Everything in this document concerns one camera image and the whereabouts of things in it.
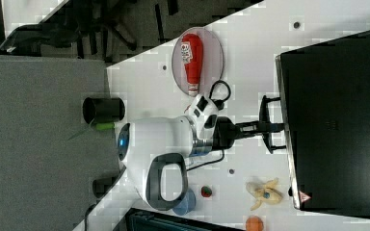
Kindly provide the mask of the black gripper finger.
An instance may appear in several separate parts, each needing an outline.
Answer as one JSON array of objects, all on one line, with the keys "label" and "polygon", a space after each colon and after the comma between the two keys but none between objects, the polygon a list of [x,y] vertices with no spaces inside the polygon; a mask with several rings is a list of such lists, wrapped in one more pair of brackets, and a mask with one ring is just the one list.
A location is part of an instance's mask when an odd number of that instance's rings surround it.
[{"label": "black gripper finger", "polygon": [[272,123],[259,120],[237,123],[236,126],[243,132],[254,133],[276,133],[284,130],[283,123]]},{"label": "black gripper finger", "polygon": [[236,135],[235,140],[240,140],[240,139],[247,139],[247,138],[253,138],[253,137],[261,137],[262,139],[266,140],[271,137],[271,134],[269,133],[262,133],[262,132],[254,132],[254,131],[242,131]]}]

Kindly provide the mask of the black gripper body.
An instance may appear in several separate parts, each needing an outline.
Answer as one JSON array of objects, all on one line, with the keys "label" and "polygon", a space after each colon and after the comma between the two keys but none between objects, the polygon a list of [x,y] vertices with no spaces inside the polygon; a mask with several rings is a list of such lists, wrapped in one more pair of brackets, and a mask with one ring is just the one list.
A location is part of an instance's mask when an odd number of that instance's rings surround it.
[{"label": "black gripper body", "polygon": [[227,150],[235,141],[236,126],[228,117],[220,116],[217,119],[214,134],[212,149]]}]

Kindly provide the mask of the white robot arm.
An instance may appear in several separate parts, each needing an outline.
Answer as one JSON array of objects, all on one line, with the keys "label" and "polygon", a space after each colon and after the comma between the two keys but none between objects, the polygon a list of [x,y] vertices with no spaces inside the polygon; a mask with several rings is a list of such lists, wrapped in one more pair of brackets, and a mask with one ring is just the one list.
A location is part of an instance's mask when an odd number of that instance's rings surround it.
[{"label": "white robot arm", "polygon": [[[260,135],[264,141],[272,133],[284,129],[282,123],[251,121],[233,123],[225,116],[203,126],[206,139],[196,135],[197,124],[188,116],[176,118],[152,117],[124,124],[117,138],[119,159],[128,170],[140,198],[151,208],[168,211],[178,205],[188,191],[185,159],[203,156],[211,151],[225,151],[235,141]],[[163,169],[169,165],[179,168],[180,195],[168,200],[162,195]]]}]

